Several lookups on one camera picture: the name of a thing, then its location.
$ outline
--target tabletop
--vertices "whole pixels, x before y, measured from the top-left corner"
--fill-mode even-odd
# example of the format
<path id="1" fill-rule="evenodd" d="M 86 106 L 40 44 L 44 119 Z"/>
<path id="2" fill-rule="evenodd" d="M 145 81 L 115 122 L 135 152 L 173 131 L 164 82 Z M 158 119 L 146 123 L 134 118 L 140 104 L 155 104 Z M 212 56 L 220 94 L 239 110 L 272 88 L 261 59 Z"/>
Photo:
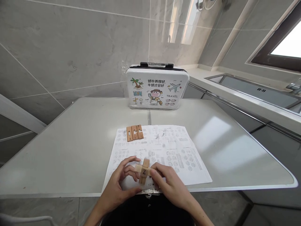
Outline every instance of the tabletop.
<path id="1" fill-rule="evenodd" d="M 296 178 L 211 100 L 130 109 L 127 98 L 80 98 L 0 169 L 0 198 L 100 196 L 118 128 L 185 126 L 213 182 L 190 191 L 296 187 Z"/>
<path id="2" fill-rule="evenodd" d="M 151 110 L 152 125 L 185 126 L 212 183 L 190 191 L 297 187 L 291 172 L 212 100 L 181 100 L 175 111 Z"/>

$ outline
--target left hand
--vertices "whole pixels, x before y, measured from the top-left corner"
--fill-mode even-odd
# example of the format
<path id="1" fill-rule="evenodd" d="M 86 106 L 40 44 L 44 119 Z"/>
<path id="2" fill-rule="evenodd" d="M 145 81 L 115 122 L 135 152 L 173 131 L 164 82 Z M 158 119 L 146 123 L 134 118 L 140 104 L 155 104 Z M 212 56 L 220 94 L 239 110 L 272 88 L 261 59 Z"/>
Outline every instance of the left hand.
<path id="1" fill-rule="evenodd" d="M 132 176 L 135 181 L 137 181 L 137 178 L 139 179 L 139 174 L 135 172 L 134 167 L 131 165 L 126 166 L 126 164 L 133 161 L 140 162 L 141 159 L 136 156 L 128 157 L 122 160 L 117 169 L 112 173 L 106 188 L 98 200 L 101 203 L 103 214 L 113 211 L 127 199 L 142 191 L 140 187 L 134 187 L 126 191 L 123 191 L 120 187 L 120 183 L 128 175 Z"/>

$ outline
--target right hand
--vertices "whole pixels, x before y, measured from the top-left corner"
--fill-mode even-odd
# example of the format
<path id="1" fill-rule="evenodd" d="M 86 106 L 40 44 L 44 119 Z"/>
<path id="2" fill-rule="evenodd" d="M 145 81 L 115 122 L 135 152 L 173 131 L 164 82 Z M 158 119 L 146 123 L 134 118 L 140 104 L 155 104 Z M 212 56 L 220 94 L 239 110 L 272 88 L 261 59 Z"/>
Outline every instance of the right hand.
<path id="1" fill-rule="evenodd" d="M 178 177 L 175 170 L 170 166 L 164 166 L 157 162 L 151 168 L 150 174 L 155 182 L 156 189 L 160 188 L 172 204 L 188 211 L 191 204 L 196 200 Z"/>

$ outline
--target faucet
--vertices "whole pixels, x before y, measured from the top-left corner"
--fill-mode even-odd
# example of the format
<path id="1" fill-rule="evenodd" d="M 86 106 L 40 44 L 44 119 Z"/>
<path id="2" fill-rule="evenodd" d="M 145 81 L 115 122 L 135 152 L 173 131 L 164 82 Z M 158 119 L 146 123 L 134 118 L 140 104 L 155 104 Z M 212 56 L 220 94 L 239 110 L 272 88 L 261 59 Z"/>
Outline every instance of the faucet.
<path id="1" fill-rule="evenodd" d="M 295 83 L 290 83 L 287 87 L 287 89 L 291 89 L 291 93 L 293 94 L 299 94 L 301 93 L 301 85 L 297 85 Z"/>

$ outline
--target paper sheet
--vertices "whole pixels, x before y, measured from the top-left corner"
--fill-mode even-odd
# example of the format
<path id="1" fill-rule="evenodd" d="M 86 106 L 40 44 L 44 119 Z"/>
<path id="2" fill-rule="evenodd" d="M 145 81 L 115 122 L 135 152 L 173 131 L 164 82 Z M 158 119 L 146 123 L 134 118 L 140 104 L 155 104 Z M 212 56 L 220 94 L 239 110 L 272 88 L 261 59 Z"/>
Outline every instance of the paper sheet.
<path id="1" fill-rule="evenodd" d="M 156 125 L 142 126 L 144 139 L 127 142 L 126 128 L 118 129 L 103 184 L 105 189 L 112 173 L 119 163 L 136 155 L 141 159 L 150 160 L 150 166 L 155 162 L 174 168 L 185 185 L 202 184 L 212 182 L 212 179 L 184 126 Z M 129 189 L 138 186 L 132 177 L 127 176 L 121 187 Z M 151 178 L 147 178 L 143 189 L 153 189 Z"/>

